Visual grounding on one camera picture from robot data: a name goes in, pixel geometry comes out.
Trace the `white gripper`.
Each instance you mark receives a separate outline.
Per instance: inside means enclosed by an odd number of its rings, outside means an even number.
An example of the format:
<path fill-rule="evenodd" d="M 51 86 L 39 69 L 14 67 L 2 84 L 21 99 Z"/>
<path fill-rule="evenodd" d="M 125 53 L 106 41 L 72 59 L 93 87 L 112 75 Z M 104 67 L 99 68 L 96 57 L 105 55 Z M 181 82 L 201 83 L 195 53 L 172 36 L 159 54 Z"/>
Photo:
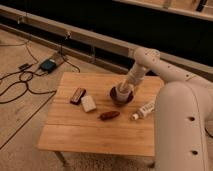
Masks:
<path fill-rule="evenodd" d="M 128 73 L 126 79 L 121 83 L 118 90 L 121 93 L 127 93 L 133 90 L 136 86 L 138 86 L 142 81 L 142 77 L 140 75 L 136 75 L 133 73 Z"/>

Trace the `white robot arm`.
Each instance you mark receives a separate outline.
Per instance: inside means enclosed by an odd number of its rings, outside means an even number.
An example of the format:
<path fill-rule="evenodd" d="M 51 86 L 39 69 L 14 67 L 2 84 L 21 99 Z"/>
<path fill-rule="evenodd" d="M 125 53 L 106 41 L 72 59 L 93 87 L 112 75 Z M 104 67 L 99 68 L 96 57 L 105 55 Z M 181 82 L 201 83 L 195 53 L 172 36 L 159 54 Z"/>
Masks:
<path fill-rule="evenodd" d="M 155 49 L 137 48 L 133 58 L 117 88 L 119 101 L 149 71 L 164 81 L 155 100 L 155 171 L 209 171 L 205 119 L 213 114 L 213 83 L 161 60 Z"/>

